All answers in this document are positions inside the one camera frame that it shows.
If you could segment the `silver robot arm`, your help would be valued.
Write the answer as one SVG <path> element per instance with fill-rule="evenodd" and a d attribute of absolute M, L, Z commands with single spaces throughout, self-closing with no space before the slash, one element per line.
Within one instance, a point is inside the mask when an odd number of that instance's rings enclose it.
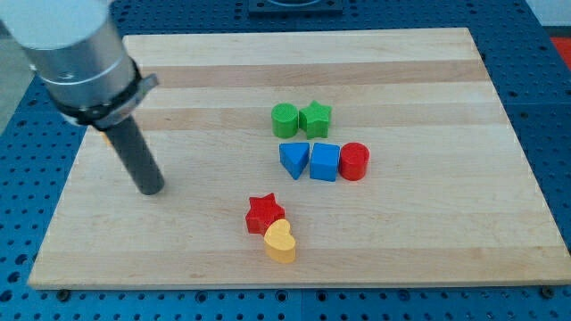
<path fill-rule="evenodd" d="M 141 76 L 106 1 L 1 0 L 1 21 L 74 124 L 116 126 L 159 83 Z"/>

